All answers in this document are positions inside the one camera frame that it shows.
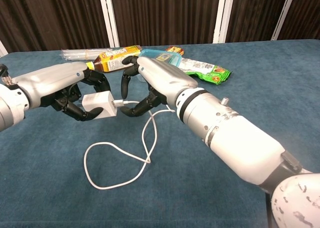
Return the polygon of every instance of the table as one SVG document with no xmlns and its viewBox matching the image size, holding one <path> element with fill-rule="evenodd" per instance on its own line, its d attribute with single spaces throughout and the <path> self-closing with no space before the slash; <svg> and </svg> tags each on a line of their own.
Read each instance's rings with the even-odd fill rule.
<svg viewBox="0 0 320 228">
<path fill-rule="evenodd" d="M 164 50 L 168 46 L 148 47 Z M 200 87 L 278 140 L 304 167 L 320 172 L 320 41 L 283 40 L 179 45 L 185 58 L 220 65 L 232 74 Z M 12 77 L 66 62 L 59 51 L 17 52 L 0 58 Z M 122 72 L 107 73 L 120 99 Z M 94 92 L 81 84 L 83 94 Z M 146 83 L 136 77 L 129 100 L 142 100 Z M 112 190 L 93 188 L 84 152 L 109 141 L 144 157 L 141 130 L 148 116 L 75 121 L 51 107 L 0 133 L 0 227 L 267 227 L 265 194 L 242 181 L 175 113 L 156 116 L 158 142 L 142 176 Z M 147 144 L 153 130 L 146 132 Z M 88 154 L 100 186 L 134 177 L 142 163 L 109 146 Z"/>
</svg>

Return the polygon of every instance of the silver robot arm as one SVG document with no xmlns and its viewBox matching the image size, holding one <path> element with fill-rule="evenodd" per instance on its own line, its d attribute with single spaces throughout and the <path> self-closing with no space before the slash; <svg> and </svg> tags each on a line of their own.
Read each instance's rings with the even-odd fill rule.
<svg viewBox="0 0 320 228">
<path fill-rule="evenodd" d="M 134 108 L 121 109 L 124 114 L 141 116 L 160 103 L 176 107 L 178 118 L 241 179 L 272 195 L 273 215 L 281 228 L 320 225 L 320 174 L 305 174 L 310 172 L 278 141 L 229 107 L 228 98 L 219 100 L 177 67 L 147 57 L 131 56 L 124 62 L 133 65 L 123 72 L 123 98 L 130 76 L 141 74 L 149 86 L 149 96 Z M 312 201 L 300 207 L 295 201 L 304 201 L 307 190 Z"/>
<path fill-rule="evenodd" d="M 76 120 L 92 120 L 103 108 L 87 112 L 73 104 L 82 96 L 77 83 L 93 85 L 97 92 L 110 90 L 107 78 L 83 62 L 57 64 L 12 79 L 1 64 L 0 77 L 0 132 L 22 121 L 26 110 L 38 107 L 52 106 Z"/>
</svg>

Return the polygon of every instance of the white charging cable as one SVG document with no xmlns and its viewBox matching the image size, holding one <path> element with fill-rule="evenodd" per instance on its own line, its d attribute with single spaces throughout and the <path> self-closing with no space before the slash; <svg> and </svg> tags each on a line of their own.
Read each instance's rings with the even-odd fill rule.
<svg viewBox="0 0 320 228">
<path fill-rule="evenodd" d="M 139 103 L 138 101 L 124 101 L 122 104 L 136 104 L 136 103 Z M 139 178 L 139 176 L 142 174 L 142 172 L 144 171 L 145 167 L 147 164 L 150 164 L 151 163 L 151 159 L 150 159 L 150 156 L 151 156 L 151 153 L 154 151 L 155 149 L 155 146 L 157 144 L 157 139 L 158 139 L 158 132 L 157 132 L 157 125 L 156 125 L 156 122 L 155 122 L 155 118 L 154 116 L 156 116 L 157 114 L 159 113 L 163 113 L 163 112 L 172 112 L 174 113 L 175 111 L 173 109 L 171 109 L 168 105 L 166 105 L 167 109 L 162 109 L 162 110 L 159 110 L 157 112 L 155 112 L 154 114 L 152 114 L 151 111 L 149 111 L 149 114 L 150 114 L 150 118 L 147 120 L 147 122 L 145 123 L 144 125 L 144 128 L 142 130 L 142 134 L 141 134 L 141 139 L 142 139 L 142 144 L 143 144 L 143 147 L 144 147 L 144 150 L 145 150 L 145 153 L 146 153 L 146 158 L 143 159 L 143 158 L 140 158 L 134 154 L 131 154 L 121 148 L 119 148 L 118 146 L 116 146 L 115 144 L 111 143 L 111 142 L 98 142 L 98 143 L 94 143 L 92 145 L 90 145 L 88 147 L 88 149 L 86 149 L 85 153 L 84 153 L 84 158 L 83 158 L 83 165 L 84 165 L 84 171 L 85 171 L 85 174 L 86 174 L 86 177 L 88 178 L 90 184 L 99 189 L 99 190 L 109 190 L 109 189 L 113 189 L 113 188 L 117 188 L 117 187 L 121 187 L 121 186 L 125 186 L 125 185 L 128 185 L 132 182 L 134 182 L 136 179 Z M 150 121 L 152 121 L 153 123 L 153 128 L 154 128 L 154 142 L 152 144 L 152 147 L 150 149 L 150 151 L 148 151 L 147 149 L 147 146 L 146 146 L 146 142 L 145 142 L 145 131 L 148 127 L 148 124 L 150 123 Z M 105 187 L 101 187 L 101 186 L 98 186 L 96 185 L 92 179 L 90 178 L 90 175 L 89 175 L 89 172 L 88 172 L 88 168 L 87 168 L 87 155 L 88 155 L 88 152 L 91 150 L 91 148 L 95 147 L 95 146 L 99 146 L 99 145 L 109 145 L 115 149 L 117 149 L 118 151 L 120 151 L 121 153 L 129 156 L 129 157 L 132 157 L 132 158 L 135 158 L 141 162 L 143 162 L 143 166 L 140 170 L 140 172 L 134 177 L 132 178 L 131 180 L 128 180 L 126 182 L 123 182 L 123 183 L 120 183 L 120 184 L 115 184 L 115 185 L 111 185 L 111 186 L 105 186 Z"/>
</svg>

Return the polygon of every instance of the green snack bag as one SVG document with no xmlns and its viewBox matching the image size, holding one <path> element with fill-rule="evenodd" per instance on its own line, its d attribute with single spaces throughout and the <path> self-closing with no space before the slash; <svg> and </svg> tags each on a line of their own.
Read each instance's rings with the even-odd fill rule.
<svg viewBox="0 0 320 228">
<path fill-rule="evenodd" d="M 216 85 L 225 82 L 231 74 L 231 71 L 221 66 L 186 58 L 182 58 L 179 69 L 187 75 L 196 75 L 200 79 Z"/>
</svg>

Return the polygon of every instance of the blue tablecloth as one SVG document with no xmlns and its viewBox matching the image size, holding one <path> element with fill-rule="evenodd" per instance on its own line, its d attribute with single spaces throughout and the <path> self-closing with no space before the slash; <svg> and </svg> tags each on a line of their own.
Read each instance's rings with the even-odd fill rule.
<svg viewBox="0 0 320 228">
<path fill-rule="evenodd" d="M 199 86 L 278 140 L 306 169 L 320 172 L 320 41 L 284 40 L 179 45 L 185 58 L 220 65 L 232 74 Z M 157 46 L 164 50 L 167 46 Z M 0 58 L 12 77 L 66 62 L 59 51 L 17 52 Z M 120 99 L 122 72 L 106 74 Z M 94 92 L 84 84 L 83 94 Z M 129 100 L 147 84 L 135 77 Z M 148 116 L 75 121 L 51 107 L 0 133 L 0 227 L 266 227 L 265 194 L 242 181 L 174 113 L 156 117 L 152 163 L 132 184 L 97 190 L 83 157 L 95 142 L 113 142 L 144 157 L 141 130 Z M 146 133 L 153 142 L 153 130 Z M 142 163 L 107 146 L 88 154 L 100 186 L 134 177 Z"/>
</svg>

